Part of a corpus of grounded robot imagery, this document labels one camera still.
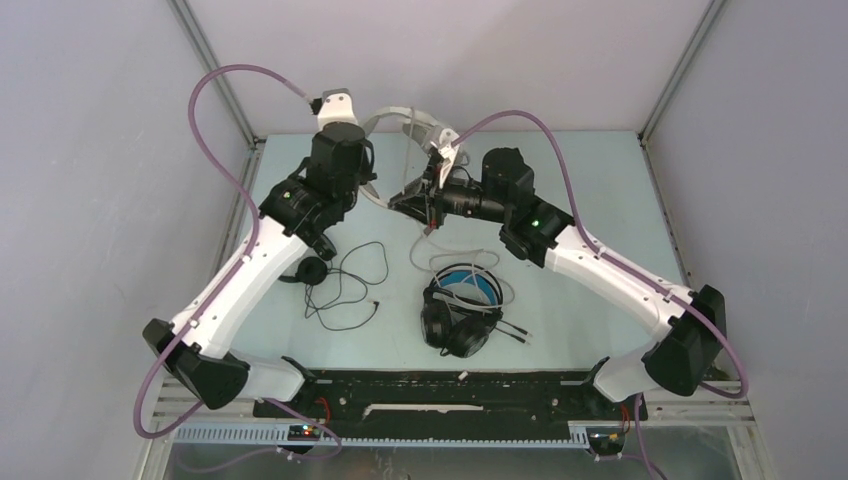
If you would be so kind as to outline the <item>small black on-ear headphones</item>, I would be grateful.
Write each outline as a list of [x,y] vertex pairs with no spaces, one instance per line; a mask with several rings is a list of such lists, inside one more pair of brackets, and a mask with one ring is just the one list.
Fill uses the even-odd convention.
[[322,234],[313,248],[315,254],[303,258],[292,275],[282,274],[278,280],[287,284],[316,286],[329,275],[330,262],[337,255],[334,243],[326,234]]

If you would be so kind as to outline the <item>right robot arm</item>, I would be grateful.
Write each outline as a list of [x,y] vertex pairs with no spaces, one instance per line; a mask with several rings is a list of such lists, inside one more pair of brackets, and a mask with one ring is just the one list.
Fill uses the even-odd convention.
[[581,392],[591,416],[606,418],[623,400],[648,390],[693,395],[723,348],[724,295],[710,285],[694,291],[662,280],[618,257],[570,214],[537,196],[534,180],[516,148],[487,152],[478,180],[452,177],[432,150],[424,172],[388,206],[432,229],[448,215],[498,223],[501,242],[516,258],[580,282],[640,322],[650,336],[645,346],[592,369]]

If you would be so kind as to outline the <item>black and blue gaming headset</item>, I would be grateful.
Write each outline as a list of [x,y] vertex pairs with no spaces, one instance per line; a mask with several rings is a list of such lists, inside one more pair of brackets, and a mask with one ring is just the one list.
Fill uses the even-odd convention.
[[425,343],[442,357],[476,354],[503,319],[503,300],[499,280],[476,264],[454,263],[436,271],[423,290]]

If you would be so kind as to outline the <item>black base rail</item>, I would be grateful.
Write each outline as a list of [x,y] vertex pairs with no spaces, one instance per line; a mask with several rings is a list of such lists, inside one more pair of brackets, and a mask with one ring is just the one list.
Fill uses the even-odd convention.
[[611,402],[586,370],[313,370],[288,407],[349,440],[565,441],[573,422],[646,420],[634,397]]

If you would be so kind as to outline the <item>aluminium frame post right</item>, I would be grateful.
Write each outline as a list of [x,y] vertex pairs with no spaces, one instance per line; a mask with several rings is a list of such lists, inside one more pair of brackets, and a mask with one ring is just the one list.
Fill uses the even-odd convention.
[[729,4],[730,1],[728,0],[710,0],[708,2],[642,129],[639,131],[638,138],[643,147],[649,145],[699,53]]

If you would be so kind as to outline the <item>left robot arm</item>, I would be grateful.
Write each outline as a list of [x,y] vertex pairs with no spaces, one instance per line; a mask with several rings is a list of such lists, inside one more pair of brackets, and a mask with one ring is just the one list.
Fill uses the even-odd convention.
[[326,230],[356,204],[375,179],[373,145],[353,123],[326,124],[298,169],[275,185],[258,220],[213,281],[171,320],[151,320],[143,337],[166,370],[210,410],[236,399],[273,398],[292,416],[316,403],[308,372],[288,357],[262,359],[234,351],[236,333],[271,286],[308,250],[335,250]]

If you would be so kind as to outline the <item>white over-ear headphones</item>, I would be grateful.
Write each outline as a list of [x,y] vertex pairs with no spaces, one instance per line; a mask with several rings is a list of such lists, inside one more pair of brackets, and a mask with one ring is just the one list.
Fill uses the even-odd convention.
[[[418,147],[425,154],[429,161],[428,151],[431,148],[435,148],[431,143],[435,128],[449,127],[453,130],[455,129],[449,124],[435,118],[434,116],[425,111],[417,110],[414,107],[406,106],[388,106],[378,109],[361,124],[361,128],[364,130],[366,136],[370,136],[375,131],[378,124],[382,120],[388,118],[395,118],[400,124],[401,133],[407,137],[408,151],[407,159],[404,161],[404,185],[402,186],[403,189],[405,185],[407,185],[413,180],[406,180],[407,174],[409,172],[408,155],[410,154],[411,147]],[[460,147],[460,156],[457,158],[453,170],[456,167],[464,166],[467,163],[467,159],[467,153],[464,151],[463,147]],[[364,186],[360,186],[359,193],[376,206],[390,210],[388,208],[388,202],[390,198],[383,198],[379,194],[376,187],[373,185],[373,181],[368,181]]]

